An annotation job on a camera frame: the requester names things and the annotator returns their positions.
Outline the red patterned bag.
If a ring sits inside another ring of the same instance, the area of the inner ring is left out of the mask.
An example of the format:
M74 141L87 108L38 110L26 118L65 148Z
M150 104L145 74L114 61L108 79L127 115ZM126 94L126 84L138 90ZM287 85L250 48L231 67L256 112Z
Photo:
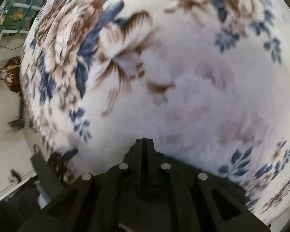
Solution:
M7 87L14 93L19 93L21 91L20 64L20 56L13 57L5 64L4 69L0 70L0 79L3 80Z

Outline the floral bed blanket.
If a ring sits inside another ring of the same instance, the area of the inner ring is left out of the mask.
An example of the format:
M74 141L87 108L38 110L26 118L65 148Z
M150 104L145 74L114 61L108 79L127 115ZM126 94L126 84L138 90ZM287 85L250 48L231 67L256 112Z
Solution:
M47 0L22 94L66 177L138 138L246 190L269 224L290 208L290 8L284 0Z

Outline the teal storage shelf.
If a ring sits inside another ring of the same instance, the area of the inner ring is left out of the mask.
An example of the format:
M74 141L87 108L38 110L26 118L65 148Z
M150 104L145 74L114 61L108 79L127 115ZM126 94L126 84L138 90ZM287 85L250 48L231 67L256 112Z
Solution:
M27 34L46 0L7 0L0 13L0 34Z

